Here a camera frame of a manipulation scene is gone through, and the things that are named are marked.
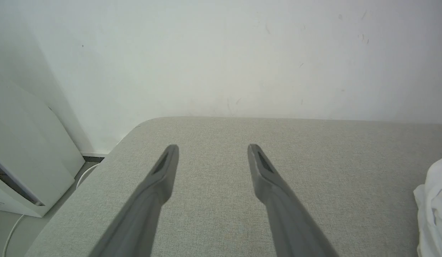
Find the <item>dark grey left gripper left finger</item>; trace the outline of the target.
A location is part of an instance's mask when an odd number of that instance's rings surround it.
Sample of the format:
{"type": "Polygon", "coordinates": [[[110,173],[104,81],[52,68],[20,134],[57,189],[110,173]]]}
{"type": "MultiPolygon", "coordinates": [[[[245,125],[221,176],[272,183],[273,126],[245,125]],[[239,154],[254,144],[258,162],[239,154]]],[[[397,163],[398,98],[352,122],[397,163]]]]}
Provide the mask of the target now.
{"type": "Polygon", "coordinates": [[[149,257],[162,206],[172,195],[179,147],[168,145],[90,251],[90,257],[149,257]]]}

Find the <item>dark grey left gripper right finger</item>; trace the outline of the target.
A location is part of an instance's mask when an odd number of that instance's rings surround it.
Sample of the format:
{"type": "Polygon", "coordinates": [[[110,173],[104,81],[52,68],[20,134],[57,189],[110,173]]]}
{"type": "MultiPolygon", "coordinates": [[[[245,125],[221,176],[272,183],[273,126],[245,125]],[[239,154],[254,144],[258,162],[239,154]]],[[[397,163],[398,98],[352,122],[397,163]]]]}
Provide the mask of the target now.
{"type": "Polygon", "coordinates": [[[338,253],[257,144],[248,146],[254,192],[265,205],[278,257],[337,257],[338,253]]]}

